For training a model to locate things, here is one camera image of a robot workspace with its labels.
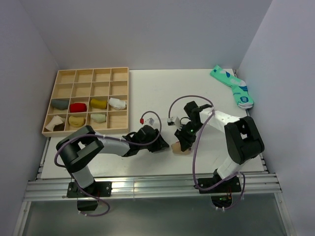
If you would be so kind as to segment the pale green ankle sock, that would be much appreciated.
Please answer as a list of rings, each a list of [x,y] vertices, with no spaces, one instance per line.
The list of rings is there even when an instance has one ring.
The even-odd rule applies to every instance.
[[[103,123],[107,120],[106,114],[91,114],[90,117],[94,122],[97,123]]]

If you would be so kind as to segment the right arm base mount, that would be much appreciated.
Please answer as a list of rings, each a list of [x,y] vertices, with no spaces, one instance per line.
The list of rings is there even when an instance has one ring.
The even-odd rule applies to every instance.
[[[240,172],[221,178],[218,172],[215,171],[212,177],[194,180],[194,188],[200,194],[220,194],[211,196],[211,202],[213,208],[221,212],[233,208],[244,198],[245,186],[245,175]]]

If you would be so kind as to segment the tan maroon striped sock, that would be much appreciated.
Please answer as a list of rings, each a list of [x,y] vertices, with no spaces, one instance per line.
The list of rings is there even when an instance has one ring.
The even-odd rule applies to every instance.
[[[177,155],[189,155],[191,153],[191,148],[188,148],[185,151],[181,150],[180,142],[175,142],[171,145],[172,152]]]

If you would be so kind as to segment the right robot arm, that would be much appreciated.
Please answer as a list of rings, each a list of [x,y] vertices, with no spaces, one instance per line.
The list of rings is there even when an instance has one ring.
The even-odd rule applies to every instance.
[[[257,126],[249,116],[231,116],[215,110],[210,104],[198,106],[195,101],[187,103],[184,111],[189,122],[181,124],[179,118],[174,121],[177,128],[174,135],[178,141],[171,145],[173,153],[188,154],[193,144],[198,146],[207,125],[225,135],[228,156],[214,172],[213,186],[217,191],[225,191],[241,167],[265,150]]]

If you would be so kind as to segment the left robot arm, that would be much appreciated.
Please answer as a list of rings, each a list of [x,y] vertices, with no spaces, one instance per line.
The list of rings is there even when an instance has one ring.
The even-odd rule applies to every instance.
[[[88,164],[99,153],[114,154],[121,157],[136,155],[140,150],[159,152],[169,148],[158,129],[143,125],[137,132],[121,138],[103,136],[86,125],[56,145],[65,168],[78,184],[78,191],[91,196],[96,190],[95,179]]]

